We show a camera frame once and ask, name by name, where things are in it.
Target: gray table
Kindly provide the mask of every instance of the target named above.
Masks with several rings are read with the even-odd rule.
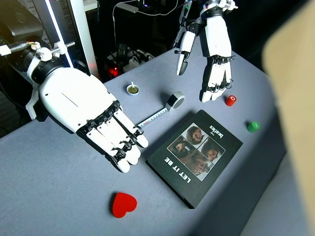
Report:
[[[134,123],[161,109],[173,92],[186,95],[180,108],[144,127],[150,145],[128,174],[50,118],[0,139],[0,235],[238,235],[285,153],[268,78],[236,55],[235,83],[226,95],[235,95],[237,102],[228,107],[220,97],[201,103],[206,60],[199,40],[181,77],[176,62],[170,51],[106,83]],[[134,97],[126,93],[131,81],[140,87]],[[200,109],[244,144],[198,208],[189,209],[145,161]],[[261,129],[253,134],[245,122],[254,120]],[[116,192],[132,194],[136,211],[115,218]]]

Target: photo grid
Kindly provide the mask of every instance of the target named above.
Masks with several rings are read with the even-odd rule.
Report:
[[[200,181],[211,171],[222,157],[225,149],[192,123],[167,148]]]

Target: small cup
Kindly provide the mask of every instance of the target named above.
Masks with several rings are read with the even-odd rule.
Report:
[[[137,95],[139,91],[140,91],[140,88],[137,85],[133,85],[133,88],[132,88],[132,85],[127,86],[127,93],[131,96]]]

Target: book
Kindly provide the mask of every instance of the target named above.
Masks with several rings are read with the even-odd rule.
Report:
[[[200,110],[147,163],[190,208],[196,208],[242,144]]]

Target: tan foreground object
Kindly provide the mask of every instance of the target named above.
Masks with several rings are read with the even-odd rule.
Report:
[[[263,53],[309,226],[315,235],[315,0],[268,41]]]

